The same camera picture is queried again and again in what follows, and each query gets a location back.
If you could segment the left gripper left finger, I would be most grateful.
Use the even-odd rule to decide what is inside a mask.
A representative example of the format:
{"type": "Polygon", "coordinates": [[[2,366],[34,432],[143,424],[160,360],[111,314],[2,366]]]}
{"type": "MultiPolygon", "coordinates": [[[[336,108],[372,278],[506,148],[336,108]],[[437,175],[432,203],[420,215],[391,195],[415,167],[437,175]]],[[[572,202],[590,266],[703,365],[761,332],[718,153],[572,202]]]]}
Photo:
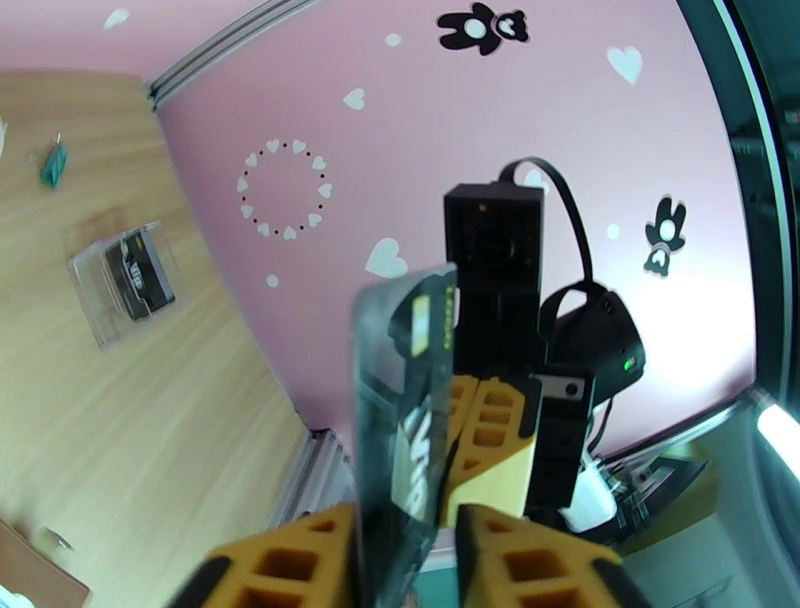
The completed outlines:
{"type": "Polygon", "coordinates": [[[339,503],[213,549],[173,607],[358,607],[356,506],[339,503]]]}

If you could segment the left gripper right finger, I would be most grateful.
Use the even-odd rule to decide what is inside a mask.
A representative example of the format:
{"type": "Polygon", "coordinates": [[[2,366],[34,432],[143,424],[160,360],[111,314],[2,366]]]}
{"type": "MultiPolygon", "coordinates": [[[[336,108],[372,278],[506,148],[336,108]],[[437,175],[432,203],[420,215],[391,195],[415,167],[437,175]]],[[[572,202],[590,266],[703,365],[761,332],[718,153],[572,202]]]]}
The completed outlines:
{"type": "Polygon", "coordinates": [[[609,547],[493,508],[458,508],[461,607],[648,607],[609,547]]]}

